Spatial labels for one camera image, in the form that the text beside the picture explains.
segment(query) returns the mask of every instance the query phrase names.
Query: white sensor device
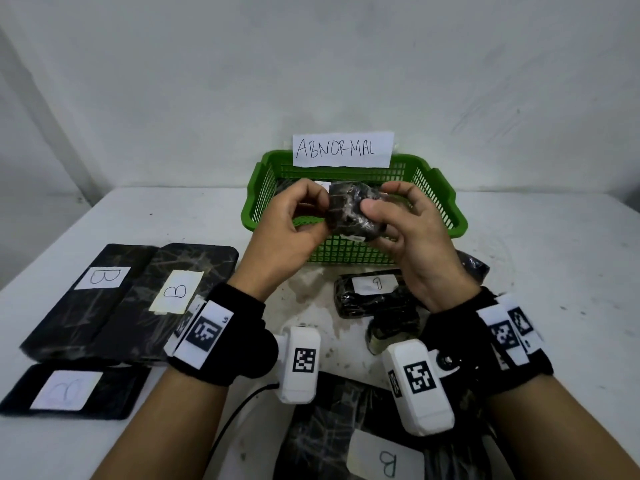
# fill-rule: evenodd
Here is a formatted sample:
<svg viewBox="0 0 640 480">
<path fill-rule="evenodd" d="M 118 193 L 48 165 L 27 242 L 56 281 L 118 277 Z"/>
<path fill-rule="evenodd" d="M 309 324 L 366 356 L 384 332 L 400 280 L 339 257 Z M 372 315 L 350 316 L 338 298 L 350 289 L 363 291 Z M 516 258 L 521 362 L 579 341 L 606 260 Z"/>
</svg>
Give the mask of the white sensor device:
<svg viewBox="0 0 640 480">
<path fill-rule="evenodd" d="M 427 347 L 418 339 L 389 345 L 382 362 L 407 432 L 427 436 L 453 428 L 455 416 Z"/>
<path fill-rule="evenodd" d="M 280 387 L 275 391 L 285 404 L 308 404 L 316 396 L 320 333 L 315 328 L 292 326 L 276 335 L 278 361 L 276 375 Z"/>
</svg>

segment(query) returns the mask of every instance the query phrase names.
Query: person's left hand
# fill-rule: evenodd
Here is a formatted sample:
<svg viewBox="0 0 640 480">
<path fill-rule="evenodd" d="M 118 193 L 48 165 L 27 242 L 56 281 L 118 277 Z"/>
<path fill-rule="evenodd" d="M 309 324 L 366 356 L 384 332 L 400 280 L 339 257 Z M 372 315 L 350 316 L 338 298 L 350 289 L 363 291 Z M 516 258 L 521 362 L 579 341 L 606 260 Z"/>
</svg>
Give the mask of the person's left hand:
<svg viewBox="0 0 640 480">
<path fill-rule="evenodd" d="M 324 216 L 329 193 L 303 178 L 271 199 L 229 284 L 265 301 L 329 237 L 325 222 L 293 226 L 297 216 Z"/>
</svg>

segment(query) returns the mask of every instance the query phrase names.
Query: green plastic basket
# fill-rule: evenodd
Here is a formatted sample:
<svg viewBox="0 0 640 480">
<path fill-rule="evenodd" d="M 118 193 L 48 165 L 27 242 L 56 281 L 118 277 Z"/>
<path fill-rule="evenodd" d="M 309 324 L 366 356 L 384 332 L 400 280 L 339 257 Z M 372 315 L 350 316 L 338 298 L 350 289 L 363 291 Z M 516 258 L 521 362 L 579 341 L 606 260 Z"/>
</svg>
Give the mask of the green plastic basket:
<svg viewBox="0 0 640 480">
<path fill-rule="evenodd" d="M 429 196 L 442 215 L 451 237 L 460 237 L 467 231 L 467 220 L 456 206 L 456 192 L 437 168 L 431 168 L 426 161 L 414 155 L 393 155 L 389 168 L 352 168 L 352 167 L 295 167 L 291 150 L 274 150 L 265 153 L 262 161 L 256 164 L 249 185 L 247 197 L 242 209 L 242 224 L 254 231 L 262 212 L 267 207 L 276 190 L 278 178 L 310 178 L 336 182 L 340 180 L 359 180 L 378 182 L 404 180 L 412 182 Z M 296 225 L 319 222 L 318 217 L 298 217 Z M 311 255 L 309 262 L 352 263 L 387 265 L 392 261 L 364 242 L 355 242 L 332 235 Z"/>
</svg>

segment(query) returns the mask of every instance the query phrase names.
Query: hand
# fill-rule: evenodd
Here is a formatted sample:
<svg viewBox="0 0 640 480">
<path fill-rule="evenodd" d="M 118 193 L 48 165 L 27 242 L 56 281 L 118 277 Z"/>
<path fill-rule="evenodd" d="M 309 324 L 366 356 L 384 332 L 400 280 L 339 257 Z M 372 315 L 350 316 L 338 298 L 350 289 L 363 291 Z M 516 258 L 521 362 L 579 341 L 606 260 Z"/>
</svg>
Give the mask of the hand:
<svg viewBox="0 0 640 480">
<path fill-rule="evenodd" d="M 387 182 L 382 192 L 406 197 L 413 208 L 365 199 L 360 209 L 375 222 L 387 224 L 387 235 L 371 245 L 391 256 L 403 272 L 413 295 L 432 313 L 464 303 L 480 287 L 465 271 L 456 254 L 440 212 L 421 190 L 409 182 Z"/>
<path fill-rule="evenodd" d="M 329 193 L 308 178 L 272 198 L 229 284 L 265 301 L 330 234 L 324 221 L 296 229 L 292 219 L 323 216 L 328 208 Z"/>
</svg>

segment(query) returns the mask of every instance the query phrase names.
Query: table surface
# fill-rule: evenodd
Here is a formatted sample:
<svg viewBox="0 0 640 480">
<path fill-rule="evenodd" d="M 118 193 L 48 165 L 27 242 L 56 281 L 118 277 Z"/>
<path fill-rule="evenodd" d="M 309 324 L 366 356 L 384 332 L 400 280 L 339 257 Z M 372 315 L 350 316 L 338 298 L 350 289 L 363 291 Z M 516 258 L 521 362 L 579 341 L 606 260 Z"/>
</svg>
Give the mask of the table surface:
<svg viewBox="0 0 640 480">
<path fill-rule="evenodd" d="M 0 397 L 33 363 L 20 343 L 106 244 L 219 244 L 242 255 L 251 238 L 240 222 L 245 197 L 188 188 L 107 195 L 0 292 Z M 469 231 L 456 247 L 492 267 L 489 288 L 516 293 L 558 379 L 640 461 L 640 214 L 603 194 L 459 193 L 457 201 Z M 367 320 L 342 320 L 333 305 L 339 274 L 371 269 L 306 266 L 269 298 L 265 320 L 272 331 L 315 326 L 321 370 L 386 387 L 380 358 L 365 348 Z M 152 371 L 136 408 L 161 373 Z M 239 399 L 233 387 L 230 397 Z M 0 465 L 14 480 L 86 479 L 125 425 L 0 418 Z"/>
</svg>

